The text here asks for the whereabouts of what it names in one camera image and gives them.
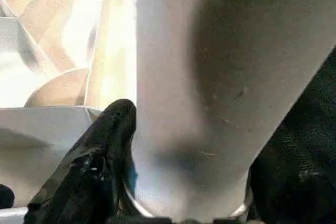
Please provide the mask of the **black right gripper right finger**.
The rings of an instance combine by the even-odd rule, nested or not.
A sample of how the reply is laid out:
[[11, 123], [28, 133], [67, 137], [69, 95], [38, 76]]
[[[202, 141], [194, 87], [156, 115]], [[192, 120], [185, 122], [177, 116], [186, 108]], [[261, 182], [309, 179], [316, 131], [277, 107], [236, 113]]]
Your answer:
[[250, 184], [265, 223], [335, 223], [335, 187], [288, 130], [277, 130], [257, 156]]

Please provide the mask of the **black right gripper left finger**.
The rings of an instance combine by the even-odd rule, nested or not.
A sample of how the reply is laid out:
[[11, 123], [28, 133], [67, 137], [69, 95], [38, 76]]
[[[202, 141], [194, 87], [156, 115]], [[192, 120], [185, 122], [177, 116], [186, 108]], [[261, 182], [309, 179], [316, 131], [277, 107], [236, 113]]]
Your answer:
[[107, 223], [118, 212], [125, 147], [135, 129], [133, 102], [112, 102], [29, 202], [24, 223]]

